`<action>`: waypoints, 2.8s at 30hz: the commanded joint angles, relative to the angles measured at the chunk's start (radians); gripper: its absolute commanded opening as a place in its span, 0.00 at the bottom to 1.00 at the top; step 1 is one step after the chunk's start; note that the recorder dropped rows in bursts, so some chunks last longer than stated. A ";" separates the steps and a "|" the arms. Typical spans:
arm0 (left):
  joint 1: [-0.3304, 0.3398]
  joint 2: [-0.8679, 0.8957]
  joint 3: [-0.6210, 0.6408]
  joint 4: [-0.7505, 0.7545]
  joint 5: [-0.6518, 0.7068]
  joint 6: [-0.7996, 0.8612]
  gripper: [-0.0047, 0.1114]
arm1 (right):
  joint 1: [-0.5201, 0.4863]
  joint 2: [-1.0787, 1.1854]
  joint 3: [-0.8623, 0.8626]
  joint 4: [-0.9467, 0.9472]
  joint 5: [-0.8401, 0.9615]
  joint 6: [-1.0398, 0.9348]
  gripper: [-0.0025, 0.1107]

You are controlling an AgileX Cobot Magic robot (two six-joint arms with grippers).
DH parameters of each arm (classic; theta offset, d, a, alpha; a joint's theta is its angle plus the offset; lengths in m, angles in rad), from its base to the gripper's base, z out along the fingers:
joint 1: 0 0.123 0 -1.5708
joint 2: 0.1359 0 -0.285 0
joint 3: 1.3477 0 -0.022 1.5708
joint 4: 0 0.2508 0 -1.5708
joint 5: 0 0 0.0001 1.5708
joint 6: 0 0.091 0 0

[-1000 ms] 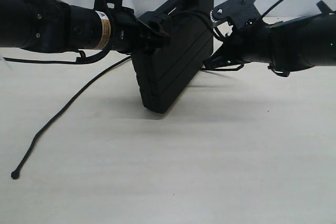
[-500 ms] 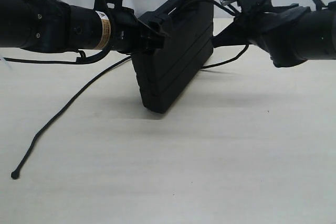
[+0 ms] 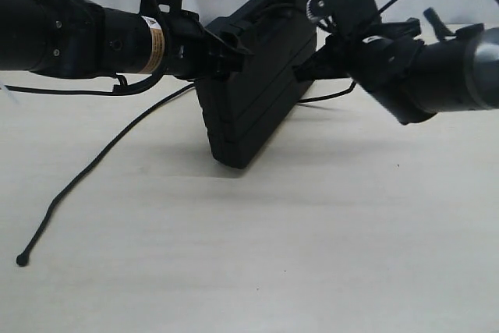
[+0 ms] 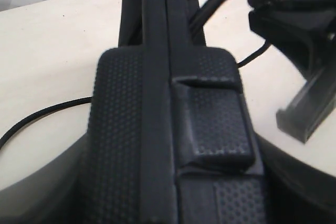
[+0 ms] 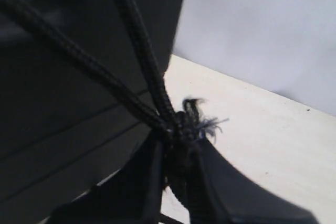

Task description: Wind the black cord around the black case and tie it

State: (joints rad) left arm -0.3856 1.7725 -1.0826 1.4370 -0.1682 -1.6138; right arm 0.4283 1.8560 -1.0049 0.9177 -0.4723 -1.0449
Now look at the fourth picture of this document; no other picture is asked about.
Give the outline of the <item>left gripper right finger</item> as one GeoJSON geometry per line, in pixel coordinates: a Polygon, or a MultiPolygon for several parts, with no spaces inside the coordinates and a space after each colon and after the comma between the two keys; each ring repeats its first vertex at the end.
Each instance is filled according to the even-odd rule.
{"type": "Polygon", "coordinates": [[[283,183],[321,208],[335,208],[335,177],[282,151],[263,137],[259,138],[263,160],[283,183]]]}

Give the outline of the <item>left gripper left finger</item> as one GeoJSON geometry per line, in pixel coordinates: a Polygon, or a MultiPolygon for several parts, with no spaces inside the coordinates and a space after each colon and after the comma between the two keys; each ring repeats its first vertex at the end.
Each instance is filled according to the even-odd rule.
{"type": "Polygon", "coordinates": [[[86,135],[53,161],[1,190],[1,223],[70,223],[86,135]]]}

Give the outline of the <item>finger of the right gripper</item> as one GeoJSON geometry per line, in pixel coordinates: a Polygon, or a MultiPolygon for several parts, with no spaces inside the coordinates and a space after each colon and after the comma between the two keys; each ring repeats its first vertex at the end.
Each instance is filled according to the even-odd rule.
{"type": "Polygon", "coordinates": [[[281,51],[304,77],[328,65],[335,0],[248,0],[250,30],[281,51]]]}
{"type": "Polygon", "coordinates": [[[306,143],[335,109],[335,59],[319,70],[284,110],[276,113],[282,132],[306,143]]]}

